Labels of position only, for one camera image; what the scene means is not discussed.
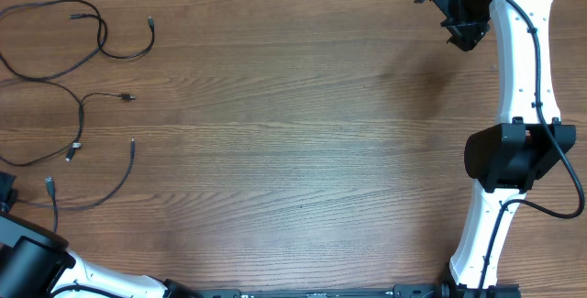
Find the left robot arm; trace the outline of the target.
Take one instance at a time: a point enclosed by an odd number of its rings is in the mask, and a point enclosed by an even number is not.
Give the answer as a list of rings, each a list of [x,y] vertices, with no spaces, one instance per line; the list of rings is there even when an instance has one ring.
[[[198,297],[181,284],[127,275],[81,259],[68,241],[9,214],[15,176],[1,174],[1,295],[3,297]]]

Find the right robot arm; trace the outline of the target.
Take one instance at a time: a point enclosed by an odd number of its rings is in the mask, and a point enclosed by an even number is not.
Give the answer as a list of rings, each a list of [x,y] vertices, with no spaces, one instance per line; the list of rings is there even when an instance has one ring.
[[[396,285],[397,297],[517,297],[497,279],[517,209],[555,165],[568,163],[576,128],[562,121],[551,81],[549,21],[554,0],[428,0],[444,14],[449,42],[475,48],[496,35],[499,104],[493,126],[472,134],[464,166],[472,195],[460,243],[436,284]]]

